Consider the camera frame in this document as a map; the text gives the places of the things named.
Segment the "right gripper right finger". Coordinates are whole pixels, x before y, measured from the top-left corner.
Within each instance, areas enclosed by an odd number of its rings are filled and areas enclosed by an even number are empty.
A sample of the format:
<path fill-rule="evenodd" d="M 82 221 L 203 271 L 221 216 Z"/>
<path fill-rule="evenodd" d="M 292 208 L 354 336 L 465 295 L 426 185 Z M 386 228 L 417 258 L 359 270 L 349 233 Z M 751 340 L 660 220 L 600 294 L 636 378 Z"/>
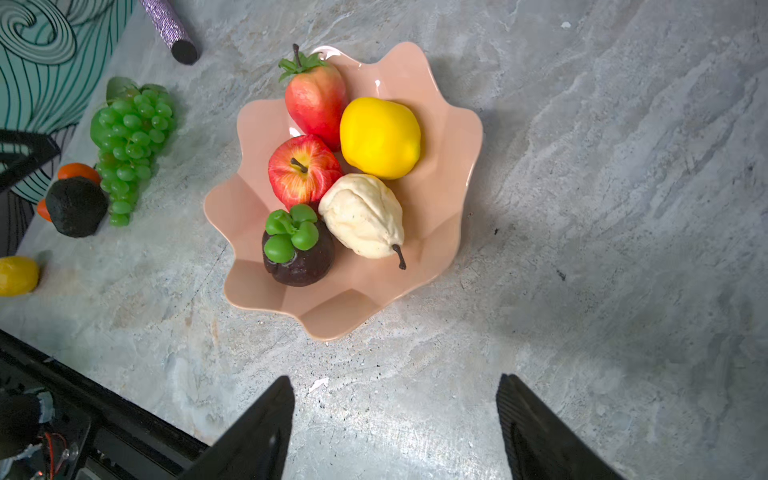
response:
<path fill-rule="evenodd" d="M 622 478 L 518 376 L 501 376 L 496 404 L 505 453 L 515 479 Z"/>

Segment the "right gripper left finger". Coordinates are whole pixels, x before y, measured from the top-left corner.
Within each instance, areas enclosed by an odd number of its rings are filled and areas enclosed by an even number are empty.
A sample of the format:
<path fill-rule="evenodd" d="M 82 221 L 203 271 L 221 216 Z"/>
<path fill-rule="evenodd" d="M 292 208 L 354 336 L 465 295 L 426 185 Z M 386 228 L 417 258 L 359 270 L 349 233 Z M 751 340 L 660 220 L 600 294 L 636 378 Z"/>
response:
<path fill-rule="evenodd" d="M 294 409 L 293 387 L 287 376 L 281 376 L 181 477 L 280 479 L 287 458 Z"/>

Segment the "pale fake pear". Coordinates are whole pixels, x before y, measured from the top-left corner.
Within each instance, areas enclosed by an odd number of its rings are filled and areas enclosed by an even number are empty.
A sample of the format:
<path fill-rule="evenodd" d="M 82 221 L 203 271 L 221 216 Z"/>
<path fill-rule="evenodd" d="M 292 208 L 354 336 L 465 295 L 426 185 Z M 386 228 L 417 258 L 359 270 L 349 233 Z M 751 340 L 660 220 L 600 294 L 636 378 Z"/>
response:
<path fill-rule="evenodd" d="M 368 259 L 397 255 L 398 267 L 407 269 L 403 209 L 377 177 L 343 175 L 322 197 L 319 213 L 335 238 L 355 254 Z"/>

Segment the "dark brown fake fruit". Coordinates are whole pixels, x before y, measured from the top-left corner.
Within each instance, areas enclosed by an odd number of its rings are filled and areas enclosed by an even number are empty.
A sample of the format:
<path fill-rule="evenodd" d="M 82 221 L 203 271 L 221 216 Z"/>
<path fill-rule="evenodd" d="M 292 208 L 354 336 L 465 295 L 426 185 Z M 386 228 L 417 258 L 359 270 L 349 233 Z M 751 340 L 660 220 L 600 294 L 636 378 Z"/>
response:
<path fill-rule="evenodd" d="M 265 223 L 262 253 L 278 283 L 305 287 L 323 279 L 335 262 L 334 238 L 316 211 L 297 204 L 272 211 Z"/>

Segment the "pink wavy fruit bowl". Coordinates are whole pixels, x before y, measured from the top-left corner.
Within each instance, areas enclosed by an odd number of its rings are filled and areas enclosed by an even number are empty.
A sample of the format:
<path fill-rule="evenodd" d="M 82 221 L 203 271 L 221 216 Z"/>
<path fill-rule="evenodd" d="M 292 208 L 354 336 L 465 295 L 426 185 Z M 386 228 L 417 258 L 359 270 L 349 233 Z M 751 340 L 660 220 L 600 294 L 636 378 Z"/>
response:
<path fill-rule="evenodd" d="M 404 216 L 407 266 L 393 259 L 368 260 L 338 247 L 329 274 L 307 287 L 289 287 L 266 271 L 261 238 L 268 214 L 280 204 L 266 168 L 273 151 L 299 134 L 280 99 L 245 104 L 237 117 L 241 164 L 206 196 L 209 223 L 234 251 L 223 291 L 243 310 L 285 314 L 318 340 L 340 338 L 387 305 L 431 282 L 453 262 L 461 242 L 464 201 L 481 153 L 479 116 L 449 104 L 424 51 L 403 42 L 366 64 L 332 46 L 320 54 L 340 71 L 351 97 L 378 97 L 409 107 L 422 130 L 422 156 L 391 189 Z"/>

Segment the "dark fake avocado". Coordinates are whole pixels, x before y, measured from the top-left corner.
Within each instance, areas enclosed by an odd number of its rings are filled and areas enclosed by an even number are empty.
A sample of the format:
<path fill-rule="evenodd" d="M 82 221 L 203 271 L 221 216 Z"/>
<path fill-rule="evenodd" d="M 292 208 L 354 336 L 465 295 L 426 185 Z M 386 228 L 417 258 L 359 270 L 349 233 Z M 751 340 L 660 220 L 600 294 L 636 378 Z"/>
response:
<path fill-rule="evenodd" d="M 55 181 L 46 205 L 51 222 L 62 235 L 71 238 L 92 236 L 108 212 L 108 200 L 99 186 L 83 177 Z"/>

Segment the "red fake strawberry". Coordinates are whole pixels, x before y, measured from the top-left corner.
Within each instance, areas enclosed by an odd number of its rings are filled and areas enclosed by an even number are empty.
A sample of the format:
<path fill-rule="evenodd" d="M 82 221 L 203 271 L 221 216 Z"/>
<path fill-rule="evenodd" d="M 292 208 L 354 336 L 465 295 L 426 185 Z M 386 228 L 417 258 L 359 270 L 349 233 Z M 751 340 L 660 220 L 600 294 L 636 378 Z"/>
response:
<path fill-rule="evenodd" d="M 318 136 L 332 152 L 341 150 L 340 124 L 349 100 L 339 70 L 319 52 L 306 55 L 292 45 L 293 58 L 282 59 L 280 81 L 288 79 L 284 100 L 299 129 Z"/>

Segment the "yellow fake lemon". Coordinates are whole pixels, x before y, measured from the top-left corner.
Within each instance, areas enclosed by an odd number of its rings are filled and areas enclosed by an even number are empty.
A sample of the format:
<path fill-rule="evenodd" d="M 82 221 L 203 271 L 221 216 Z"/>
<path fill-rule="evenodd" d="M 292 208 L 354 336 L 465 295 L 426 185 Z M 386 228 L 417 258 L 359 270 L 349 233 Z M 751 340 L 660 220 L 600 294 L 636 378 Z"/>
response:
<path fill-rule="evenodd" d="M 341 152 L 358 170 L 384 180 L 404 177 L 421 157 L 421 127 L 405 105 L 374 97 L 353 100 L 340 124 Z"/>

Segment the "red fake apple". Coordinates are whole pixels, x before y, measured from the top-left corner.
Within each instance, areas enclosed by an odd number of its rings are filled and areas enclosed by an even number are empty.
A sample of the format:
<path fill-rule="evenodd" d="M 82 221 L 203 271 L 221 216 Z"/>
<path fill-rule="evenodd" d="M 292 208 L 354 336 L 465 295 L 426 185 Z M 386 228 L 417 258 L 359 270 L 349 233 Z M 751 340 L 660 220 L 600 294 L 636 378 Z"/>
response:
<path fill-rule="evenodd" d="M 268 178 L 277 199 L 290 210 L 316 207 L 344 172 L 330 148 L 316 135 L 293 137 L 272 154 Z"/>

